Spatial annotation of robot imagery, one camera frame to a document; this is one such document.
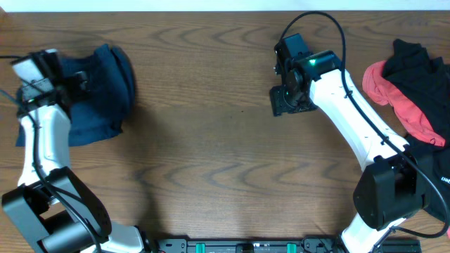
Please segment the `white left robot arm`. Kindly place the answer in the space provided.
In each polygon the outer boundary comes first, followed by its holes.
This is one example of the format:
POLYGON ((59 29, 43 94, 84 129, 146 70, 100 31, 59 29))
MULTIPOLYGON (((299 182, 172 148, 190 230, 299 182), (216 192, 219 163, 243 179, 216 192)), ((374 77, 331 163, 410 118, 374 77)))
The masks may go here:
POLYGON ((1 204, 35 252, 149 252, 136 226, 110 220, 103 203, 72 171, 69 134, 76 105, 101 100, 86 72, 64 77, 17 71, 22 82, 18 119, 25 132, 25 160, 16 189, 1 204))

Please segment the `navy blue denim shorts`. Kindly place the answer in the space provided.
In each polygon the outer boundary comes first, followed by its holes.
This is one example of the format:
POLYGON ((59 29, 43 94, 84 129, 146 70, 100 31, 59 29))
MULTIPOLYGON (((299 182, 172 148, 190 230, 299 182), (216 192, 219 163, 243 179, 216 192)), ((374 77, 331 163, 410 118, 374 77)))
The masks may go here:
POLYGON ((129 57, 119 46, 104 44, 85 58, 61 59, 63 74, 83 72, 85 93, 78 93, 70 108, 74 127, 120 124, 131 113, 136 99, 135 77, 129 57))

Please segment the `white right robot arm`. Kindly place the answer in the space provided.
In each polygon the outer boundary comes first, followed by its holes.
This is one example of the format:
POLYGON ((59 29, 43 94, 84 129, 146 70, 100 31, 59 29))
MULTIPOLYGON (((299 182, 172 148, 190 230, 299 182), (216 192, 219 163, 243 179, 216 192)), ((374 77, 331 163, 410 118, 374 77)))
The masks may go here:
POLYGON ((354 152, 362 170, 353 193, 356 216, 322 252, 420 252, 418 240, 390 240, 401 223, 428 205, 430 181, 424 156, 392 130, 354 87, 332 52, 276 50, 282 84, 270 90, 273 114, 321 109, 354 152))

